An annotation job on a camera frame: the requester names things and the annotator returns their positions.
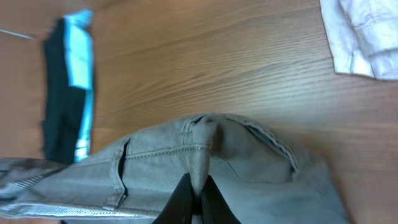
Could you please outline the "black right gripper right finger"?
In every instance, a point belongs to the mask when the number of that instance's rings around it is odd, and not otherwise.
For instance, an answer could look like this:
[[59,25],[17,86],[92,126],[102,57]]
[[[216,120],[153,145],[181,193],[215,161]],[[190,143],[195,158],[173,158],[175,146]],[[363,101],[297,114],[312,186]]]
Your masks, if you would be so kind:
[[204,224],[240,224],[223,198],[212,176],[208,176],[201,193]]

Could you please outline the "grey shorts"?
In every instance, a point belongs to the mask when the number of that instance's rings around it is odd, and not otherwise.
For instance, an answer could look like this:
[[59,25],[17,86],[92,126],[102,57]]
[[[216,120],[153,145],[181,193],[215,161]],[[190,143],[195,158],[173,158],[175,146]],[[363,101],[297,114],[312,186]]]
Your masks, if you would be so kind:
[[320,155],[233,114],[199,114],[124,136],[80,162],[1,160],[1,216],[149,223],[190,174],[192,223],[212,176],[241,223],[348,223]]

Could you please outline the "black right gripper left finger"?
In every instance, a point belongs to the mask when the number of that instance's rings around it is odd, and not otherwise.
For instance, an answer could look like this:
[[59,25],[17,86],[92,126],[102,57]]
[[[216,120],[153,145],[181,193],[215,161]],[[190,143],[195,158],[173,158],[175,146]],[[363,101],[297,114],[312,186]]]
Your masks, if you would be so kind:
[[193,193],[190,174],[182,176],[169,201],[152,224],[191,224]]

